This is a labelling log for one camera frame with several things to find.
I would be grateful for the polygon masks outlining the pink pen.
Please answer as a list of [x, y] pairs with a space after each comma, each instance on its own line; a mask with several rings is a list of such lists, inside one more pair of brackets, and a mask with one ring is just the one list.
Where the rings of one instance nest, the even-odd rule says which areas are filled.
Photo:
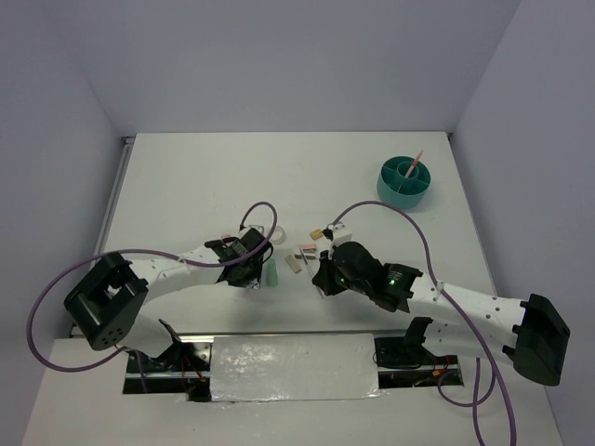
[[422, 157], [423, 153], [424, 153], [424, 150], [420, 151], [419, 154], [414, 159], [414, 161], [412, 163], [410, 163], [410, 166], [409, 166], [408, 170], [406, 171], [406, 174], [404, 177], [409, 178], [412, 175], [413, 171], [417, 168], [417, 164], [418, 164], [420, 158]]

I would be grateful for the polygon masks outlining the thin purple pen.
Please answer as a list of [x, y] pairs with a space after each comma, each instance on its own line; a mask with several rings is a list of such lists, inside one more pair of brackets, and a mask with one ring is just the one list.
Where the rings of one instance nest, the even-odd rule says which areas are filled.
[[314, 289], [316, 290], [316, 292], [318, 293], [318, 295], [320, 296], [320, 298], [321, 299], [324, 299], [324, 293], [323, 293], [323, 291], [320, 289], [320, 287], [318, 287], [314, 283], [315, 274], [314, 274], [314, 270], [313, 270], [313, 268], [311, 266], [311, 263], [310, 263], [309, 259], [307, 258], [306, 254], [303, 251], [301, 251], [301, 250], [300, 250], [300, 254], [301, 254], [302, 260], [303, 260], [303, 262], [305, 264], [306, 270], [308, 271], [308, 273], [309, 273], [309, 275], [311, 277], [311, 283], [312, 283]]

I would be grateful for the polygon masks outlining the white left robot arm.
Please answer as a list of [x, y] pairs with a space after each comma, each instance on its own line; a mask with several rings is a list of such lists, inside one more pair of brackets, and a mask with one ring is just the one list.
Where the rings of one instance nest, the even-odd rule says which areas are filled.
[[241, 237], [208, 241], [171, 258], [127, 260], [110, 253], [70, 291], [64, 307], [92, 349], [137, 350], [169, 371], [181, 362], [183, 343], [164, 319], [142, 315], [143, 305], [194, 286], [249, 288], [260, 282], [272, 250], [265, 236], [246, 228]]

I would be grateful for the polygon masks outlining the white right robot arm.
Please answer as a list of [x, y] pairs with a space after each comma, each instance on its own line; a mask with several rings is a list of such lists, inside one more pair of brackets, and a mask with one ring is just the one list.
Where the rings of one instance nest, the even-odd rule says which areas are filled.
[[312, 282], [326, 296], [353, 291], [389, 312], [412, 318], [405, 356], [492, 356], [543, 386], [560, 384], [570, 328], [549, 299], [486, 295], [402, 264], [381, 263], [357, 242], [322, 252]]

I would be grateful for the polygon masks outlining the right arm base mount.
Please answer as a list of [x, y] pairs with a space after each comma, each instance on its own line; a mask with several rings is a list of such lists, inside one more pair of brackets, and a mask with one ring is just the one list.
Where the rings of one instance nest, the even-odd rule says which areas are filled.
[[462, 386], [457, 356], [436, 356], [422, 347], [432, 319], [415, 317], [403, 335], [375, 335], [373, 361], [380, 389]]

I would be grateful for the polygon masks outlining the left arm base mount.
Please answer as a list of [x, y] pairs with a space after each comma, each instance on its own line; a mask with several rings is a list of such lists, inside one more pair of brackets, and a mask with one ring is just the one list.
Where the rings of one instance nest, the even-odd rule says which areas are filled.
[[213, 342], [185, 342], [166, 321], [158, 324], [165, 349], [155, 358], [137, 349], [126, 352], [123, 394], [180, 394], [187, 401], [210, 402]]

